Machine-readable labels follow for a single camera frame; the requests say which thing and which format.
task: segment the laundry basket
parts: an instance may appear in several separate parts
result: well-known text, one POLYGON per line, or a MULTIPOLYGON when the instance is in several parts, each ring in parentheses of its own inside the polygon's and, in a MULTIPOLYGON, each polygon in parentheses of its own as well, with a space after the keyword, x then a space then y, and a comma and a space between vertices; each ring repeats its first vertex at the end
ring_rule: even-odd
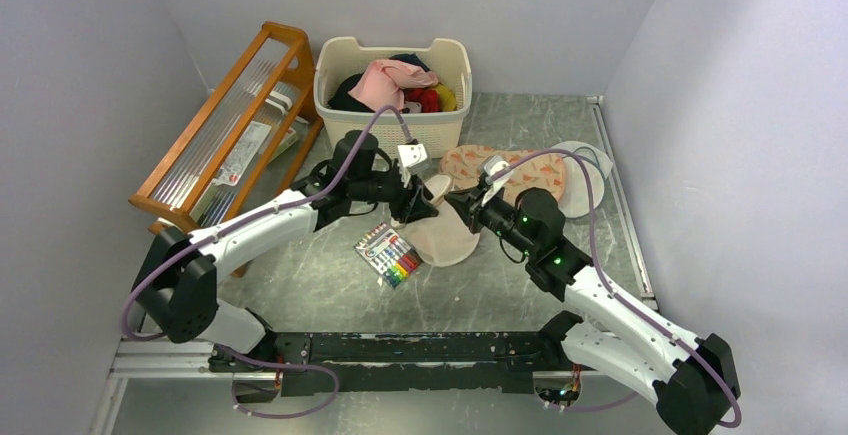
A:
MULTIPOLYGON (((362 47, 353 37, 327 40, 315 65, 315 107, 324 119, 330 142, 335 144, 350 130, 361 130, 373 114, 333 110, 327 102, 339 85, 351 75, 362 73, 373 60, 399 53, 414 53, 436 73, 439 82, 453 90, 457 109, 452 112, 404 114, 412 136, 427 148, 432 158, 440 158, 459 143, 462 120, 471 105, 471 65, 465 47, 448 38, 437 38, 429 48, 362 47)), ((391 157, 397 156, 397 145, 404 140, 403 131, 392 113, 383 114, 371 133, 380 148, 391 157)))

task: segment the beige round object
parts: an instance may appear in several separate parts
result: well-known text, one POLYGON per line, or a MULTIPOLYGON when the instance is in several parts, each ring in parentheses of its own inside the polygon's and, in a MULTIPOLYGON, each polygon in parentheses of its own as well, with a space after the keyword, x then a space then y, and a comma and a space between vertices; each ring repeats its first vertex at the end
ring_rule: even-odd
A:
POLYGON ((435 175, 424 182, 433 193, 433 205, 439 215, 407 224, 401 236, 415 247, 421 259, 434 267, 448 267, 468 258, 477 248, 480 234, 471 233, 456 210, 441 203, 453 188, 448 175, 435 175))

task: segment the gray table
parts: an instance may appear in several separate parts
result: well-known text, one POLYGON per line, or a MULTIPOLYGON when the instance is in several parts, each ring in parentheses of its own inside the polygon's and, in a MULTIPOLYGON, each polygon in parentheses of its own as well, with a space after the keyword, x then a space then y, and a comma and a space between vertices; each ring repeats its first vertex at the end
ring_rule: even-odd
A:
MULTIPOLYGON (((566 140, 602 147, 600 130, 585 97, 477 94, 461 144, 499 149, 540 149, 566 140)), ((325 135, 301 171, 328 158, 325 135)), ((291 153, 272 162, 246 208, 274 195, 291 153)), ((598 246, 606 272, 638 295, 645 290, 622 210, 607 182, 598 212, 598 246)), ((588 251, 587 218, 567 222, 565 235, 588 251)), ((507 260, 494 234, 484 231, 476 251, 448 267, 424 266, 396 289, 377 276, 352 246, 368 230, 388 221, 388 208, 342 219, 312 236, 260 256, 247 274, 219 288, 219 296, 261 314, 279 331, 497 331, 537 330, 563 309, 539 291, 523 265, 507 260)))

